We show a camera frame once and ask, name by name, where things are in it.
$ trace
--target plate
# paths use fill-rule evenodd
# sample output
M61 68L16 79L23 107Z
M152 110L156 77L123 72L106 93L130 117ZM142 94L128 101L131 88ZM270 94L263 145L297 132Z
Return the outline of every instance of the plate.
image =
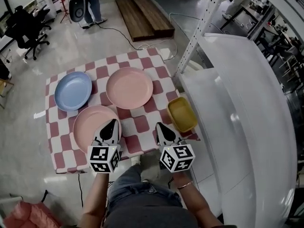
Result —
M87 148L91 145L97 128L111 119L118 120L119 135L121 136L122 126L119 118L110 108L93 105L79 113L74 122L73 134L76 144L84 153L87 153Z
M92 81L83 72L65 75L55 89L55 103L62 111L69 112L81 108L89 99Z
M122 109L135 109L148 102L153 93L151 78L135 67L123 67L114 72L106 84L109 100Z

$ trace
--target pink plate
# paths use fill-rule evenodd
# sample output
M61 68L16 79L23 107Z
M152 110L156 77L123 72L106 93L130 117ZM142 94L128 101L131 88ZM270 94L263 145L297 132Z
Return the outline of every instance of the pink plate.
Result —
M122 135L122 127L118 116L110 108L102 105L93 105L83 110L76 118L73 126L75 142L78 147L87 153L91 145L94 133L105 122L117 119L119 124L119 135Z
M113 73L106 84L109 100L122 109L143 106L151 98L153 83L149 76L135 67L123 67Z

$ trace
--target speaker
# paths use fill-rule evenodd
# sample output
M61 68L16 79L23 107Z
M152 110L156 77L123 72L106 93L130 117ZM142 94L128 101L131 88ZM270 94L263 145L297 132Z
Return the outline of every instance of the speaker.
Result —
M70 0L69 11L73 22L79 22L85 16L85 0Z

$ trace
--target glossy floor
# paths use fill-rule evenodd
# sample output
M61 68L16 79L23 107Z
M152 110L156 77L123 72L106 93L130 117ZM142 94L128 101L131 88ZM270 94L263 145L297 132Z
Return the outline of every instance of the glossy floor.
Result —
M129 39L124 21L115 3L101 5L102 15L108 21L105 28L121 30ZM45 190L51 195L46 199L47 205L64 224L75 224L81 213L80 189L78 175L55 174L51 162L45 124L45 116L36 115L45 110L45 83L52 75L69 70L109 56L134 51L128 41L117 31L100 29L93 26L84 30L77 23L70 24L67 19L60 24L62 14L51 24L47 31L50 45L43 45L37 53L37 60L24 60L13 42L11 48L13 62L8 65L15 84L5 102L5 110L0 109L0 196L23 196L25 201L38 202ZM133 43L135 47L142 43L157 43L162 40ZM175 53L174 42L166 41L155 45L157 48L169 48ZM170 71L179 61L168 61ZM147 157L148 178L157 173L157 161ZM121 162L121 173L130 166L130 160ZM85 199L94 180L92 173L80 175L80 182Z

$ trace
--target bracelet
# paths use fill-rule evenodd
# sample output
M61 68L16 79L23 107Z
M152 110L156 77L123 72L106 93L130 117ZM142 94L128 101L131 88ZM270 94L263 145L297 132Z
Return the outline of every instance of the bracelet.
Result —
M192 181L190 181L190 182L188 182L187 184L185 184L185 185L183 185L183 186L181 186L181 187L179 187L179 188L177 188L178 190L180 190L180 189L183 189L184 187L187 187L187 186L189 186L190 184L192 184L193 182Z

